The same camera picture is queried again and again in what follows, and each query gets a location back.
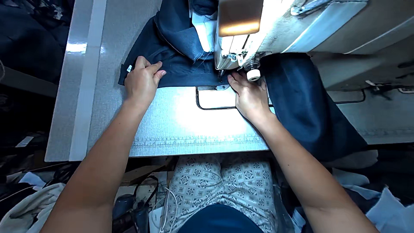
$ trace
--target sewing machine light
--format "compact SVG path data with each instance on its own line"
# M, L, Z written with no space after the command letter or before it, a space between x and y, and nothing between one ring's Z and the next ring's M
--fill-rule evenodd
M263 0L220 0L219 36L253 34L260 30Z
M231 25L219 29L219 35L245 35L258 32L260 22Z

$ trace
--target navy blue fabric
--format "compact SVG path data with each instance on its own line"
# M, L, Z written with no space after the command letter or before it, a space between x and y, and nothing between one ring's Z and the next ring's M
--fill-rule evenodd
M263 233L246 215L233 207L214 204L194 214L178 233Z
M193 61L179 54L167 42L159 38L157 27L152 17L142 29L141 34L132 46L125 63L121 65L118 84L124 85L128 74L127 69L131 65L135 67L138 56L144 56L151 64L162 61L162 69L167 74L161 79L158 87L195 87L217 86L228 84L224 75L218 78L219 72L214 68L214 60Z
M260 63L277 118L319 161L333 161L367 146L326 93L308 55L272 54Z
M213 53L204 52L197 31L188 12L188 0L163 0L154 18L160 38L176 51L194 62L198 59L212 60Z
M193 11L199 15L212 15L219 8L218 0L190 0Z

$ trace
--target industrial sewing machine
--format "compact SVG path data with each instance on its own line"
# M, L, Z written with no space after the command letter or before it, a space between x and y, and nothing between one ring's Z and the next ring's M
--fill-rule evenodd
M215 64L255 81L263 56L305 52L327 90L410 86L413 34L413 1L220 0Z

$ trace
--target patterned pants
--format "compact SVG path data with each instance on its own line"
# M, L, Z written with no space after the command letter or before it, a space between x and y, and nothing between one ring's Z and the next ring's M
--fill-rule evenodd
M167 202L164 204L164 232L172 227L171 232L176 233L192 215L213 204L239 210L265 233L277 231L272 176L264 158L241 154L181 156L170 189L178 209L174 220L176 203L170 194L168 208Z

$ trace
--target ruler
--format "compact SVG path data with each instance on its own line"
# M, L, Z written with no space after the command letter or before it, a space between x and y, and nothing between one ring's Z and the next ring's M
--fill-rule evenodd
M135 138L133 149L174 148L193 146L231 146L264 144L264 140L257 134L239 134L226 137L214 136L167 136L151 138Z

